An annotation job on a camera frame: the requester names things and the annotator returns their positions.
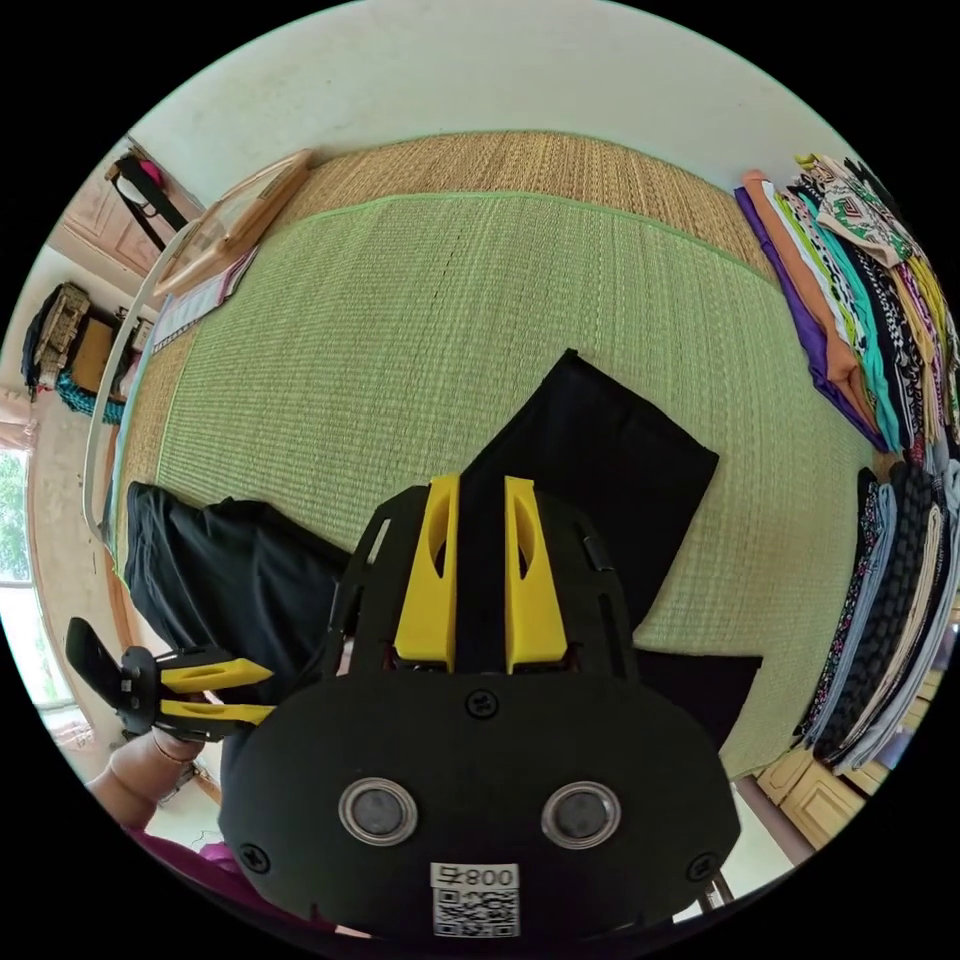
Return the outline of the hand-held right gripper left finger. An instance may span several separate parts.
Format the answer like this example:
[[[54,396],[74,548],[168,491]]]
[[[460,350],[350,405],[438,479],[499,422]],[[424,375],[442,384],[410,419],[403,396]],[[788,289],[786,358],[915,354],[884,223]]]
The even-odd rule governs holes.
[[[460,477],[432,479],[393,648],[405,664],[455,665]]]

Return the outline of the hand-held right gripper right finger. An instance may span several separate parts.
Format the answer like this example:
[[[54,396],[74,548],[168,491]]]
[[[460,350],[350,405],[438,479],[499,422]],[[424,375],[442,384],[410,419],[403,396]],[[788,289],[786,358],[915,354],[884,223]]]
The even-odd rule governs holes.
[[[510,674],[561,664],[567,640],[532,481],[508,476],[505,506],[505,657]]]

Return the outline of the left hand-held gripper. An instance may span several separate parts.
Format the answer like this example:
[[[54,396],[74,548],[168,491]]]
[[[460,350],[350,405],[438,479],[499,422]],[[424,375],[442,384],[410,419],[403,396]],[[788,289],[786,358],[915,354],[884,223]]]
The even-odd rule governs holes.
[[[114,709],[135,734],[158,728],[183,740],[220,742],[253,731],[273,707],[233,705],[208,695],[255,685],[271,676],[267,668],[213,646],[160,656],[145,647],[130,647],[120,661]]]

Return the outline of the person's left hand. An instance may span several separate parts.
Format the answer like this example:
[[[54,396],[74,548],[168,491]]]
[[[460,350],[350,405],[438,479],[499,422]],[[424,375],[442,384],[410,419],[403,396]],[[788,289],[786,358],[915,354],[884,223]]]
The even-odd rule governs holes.
[[[157,749],[176,763],[192,764],[205,747],[203,741],[183,740],[158,728],[152,730],[152,736]]]

